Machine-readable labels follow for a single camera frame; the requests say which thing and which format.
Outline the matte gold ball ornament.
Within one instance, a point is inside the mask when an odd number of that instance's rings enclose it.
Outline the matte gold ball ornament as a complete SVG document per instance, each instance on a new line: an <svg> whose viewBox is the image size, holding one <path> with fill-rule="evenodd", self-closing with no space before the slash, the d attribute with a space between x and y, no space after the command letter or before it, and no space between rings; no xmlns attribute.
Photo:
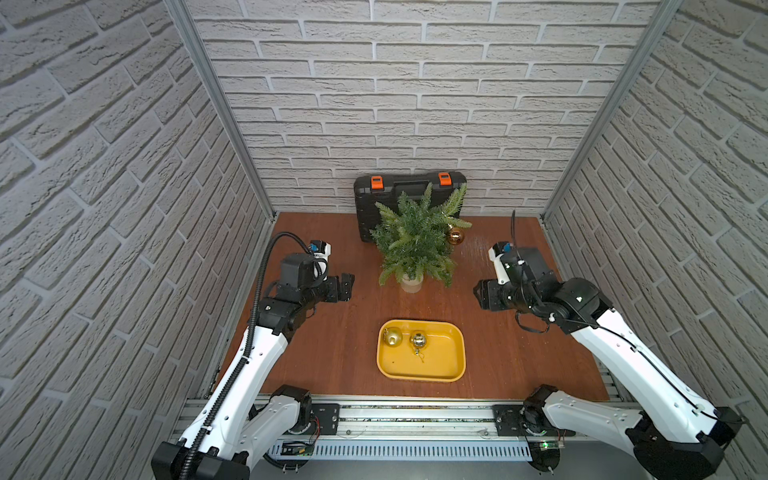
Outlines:
<svg viewBox="0 0 768 480"><path fill-rule="evenodd" d="M397 347L403 341L403 334L398 327L386 327L382 331L382 342L388 347Z"/></svg>

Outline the copper brown ball ornament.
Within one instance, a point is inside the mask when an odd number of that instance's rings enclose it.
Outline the copper brown ball ornament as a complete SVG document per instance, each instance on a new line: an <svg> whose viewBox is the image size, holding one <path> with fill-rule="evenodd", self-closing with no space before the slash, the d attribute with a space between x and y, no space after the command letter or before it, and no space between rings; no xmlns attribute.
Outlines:
<svg viewBox="0 0 768 480"><path fill-rule="evenodd" d="M447 241L450 245L457 246L465 240L465 232L462 228L452 226L447 232Z"/></svg>

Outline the shiny gold ball ornament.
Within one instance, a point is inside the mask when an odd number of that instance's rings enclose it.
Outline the shiny gold ball ornament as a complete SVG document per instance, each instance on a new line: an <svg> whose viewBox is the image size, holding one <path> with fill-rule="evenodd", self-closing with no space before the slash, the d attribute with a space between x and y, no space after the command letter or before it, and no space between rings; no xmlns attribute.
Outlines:
<svg viewBox="0 0 768 480"><path fill-rule="evenodd" d="M415 351L420 351L427 344L427 336L424 332L415 331L410 335L410 342Z"/></svg>

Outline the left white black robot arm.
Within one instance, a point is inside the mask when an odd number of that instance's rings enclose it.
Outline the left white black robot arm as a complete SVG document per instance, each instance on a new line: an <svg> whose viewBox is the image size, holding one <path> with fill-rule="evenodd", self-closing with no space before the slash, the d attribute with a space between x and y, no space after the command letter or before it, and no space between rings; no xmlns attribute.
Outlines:
<svg viewBox="0 0 768 480"><path fill-rule="evenodd" d="M284 385L266 406L254 403L290 340L320 303L347 301L354 277L328 273L330 244L313 240L308 252L286 256L269 296L257 303L221 383L174 443L163 442L151 459L157 479L248 479L264 454L288 430L310 422L311 396Z"/></svg>

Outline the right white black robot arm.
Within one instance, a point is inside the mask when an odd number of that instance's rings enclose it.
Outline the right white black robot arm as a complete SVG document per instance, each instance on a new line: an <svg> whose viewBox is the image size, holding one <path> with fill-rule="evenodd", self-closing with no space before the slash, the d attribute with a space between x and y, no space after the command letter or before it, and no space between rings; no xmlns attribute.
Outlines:
<svg viewBox="0 0 768 480"><path fill-rule="evenodd" d="M569 430L633 456L656 479L705 479L716 473L744 423L675 375L590 281L561 282L535 247L493 245L495 278L473 293L484 310L532 314L586 347L637 400L636 409L586 401L551 385L525 399L520 425L535 436Z"/></svg>

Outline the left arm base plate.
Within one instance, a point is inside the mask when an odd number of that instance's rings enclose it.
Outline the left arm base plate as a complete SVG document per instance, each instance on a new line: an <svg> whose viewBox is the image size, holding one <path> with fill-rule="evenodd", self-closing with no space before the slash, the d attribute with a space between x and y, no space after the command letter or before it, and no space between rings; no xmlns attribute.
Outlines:
<svg viewBox="0 0 768 480"><path fill-rule="evenodd" d="M298 431L298 435L335 435L340 420L341 405L338 403L314 403L310 409L309 422Z"/></svg>

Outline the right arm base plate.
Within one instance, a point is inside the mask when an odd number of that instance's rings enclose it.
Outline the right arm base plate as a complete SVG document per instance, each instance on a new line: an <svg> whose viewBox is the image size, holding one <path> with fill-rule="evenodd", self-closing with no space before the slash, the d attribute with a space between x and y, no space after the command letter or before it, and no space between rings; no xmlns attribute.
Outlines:
<svg viewBox="0 0 768 480"><path fill-rule="evenodd" d="M544 413L523 404L495 404L491 407L497 435L528 437L572 437L572 430L557 429Z"/></svg>

